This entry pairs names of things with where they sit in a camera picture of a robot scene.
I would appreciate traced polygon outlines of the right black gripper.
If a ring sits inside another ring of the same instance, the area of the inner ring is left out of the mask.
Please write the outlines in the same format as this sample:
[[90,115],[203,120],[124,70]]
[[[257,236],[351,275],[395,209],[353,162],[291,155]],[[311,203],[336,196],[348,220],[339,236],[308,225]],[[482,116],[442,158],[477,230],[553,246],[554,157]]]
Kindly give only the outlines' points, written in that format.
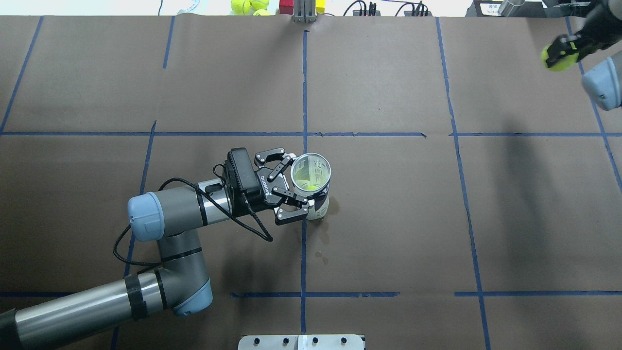
[[588,12],[582,29],[574,35],[560,35],[551,44],[556,53],[564,51],[578,53],[579,56],[580,52],[606,50],[620,42],[621,38],[622,2],[597,0]]

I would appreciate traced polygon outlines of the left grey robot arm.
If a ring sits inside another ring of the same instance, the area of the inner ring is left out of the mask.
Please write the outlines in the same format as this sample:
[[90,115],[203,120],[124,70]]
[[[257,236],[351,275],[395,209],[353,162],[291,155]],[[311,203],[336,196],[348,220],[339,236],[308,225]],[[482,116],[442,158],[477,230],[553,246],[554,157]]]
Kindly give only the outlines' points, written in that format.
[[323,182],[307,189],[308,179],[296,180],[298,173],[311,175],[309,158],[280,147],[253,155],[233,148],[213,167],[213,179],[171,177],[157,190],[132,197],[127,225],[111,253],[133,271],[111,283],[2,313],[1,348],[52,350],[156,313],[185,317],[206,310],[214,296],[201,233],[229,225],[273,242],[262,213],[271,213],[276,225],[309,218],[313,193],[325,192]]

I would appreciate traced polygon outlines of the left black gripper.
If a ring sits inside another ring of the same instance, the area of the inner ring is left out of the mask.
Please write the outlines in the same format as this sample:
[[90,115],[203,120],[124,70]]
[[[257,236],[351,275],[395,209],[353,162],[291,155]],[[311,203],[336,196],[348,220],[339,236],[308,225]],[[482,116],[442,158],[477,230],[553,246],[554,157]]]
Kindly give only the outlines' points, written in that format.
[[274,209],[274,222],[281,226],[307,219],[315,205],[308,198],[287,190],[282,173],[297,159],[285,148],[257,152],[251,161],[246,148],[233,148],[226,158],[226,193],[231,214],[242,217]]

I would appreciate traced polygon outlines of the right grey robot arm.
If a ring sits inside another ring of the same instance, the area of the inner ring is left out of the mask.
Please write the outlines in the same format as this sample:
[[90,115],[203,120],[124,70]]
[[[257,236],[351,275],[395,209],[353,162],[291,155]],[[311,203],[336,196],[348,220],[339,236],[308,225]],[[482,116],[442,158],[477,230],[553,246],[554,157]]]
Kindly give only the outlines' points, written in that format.
[[[556,37],[543,49],[541,61],[551,71],[564,71],[597,51],[609,49],[621,37],[621,2],[597,0],[582,29]],[[621,53],[617,52],[584,73],[582,86],[600,109],[610,111],[621,107],[621,79]]]

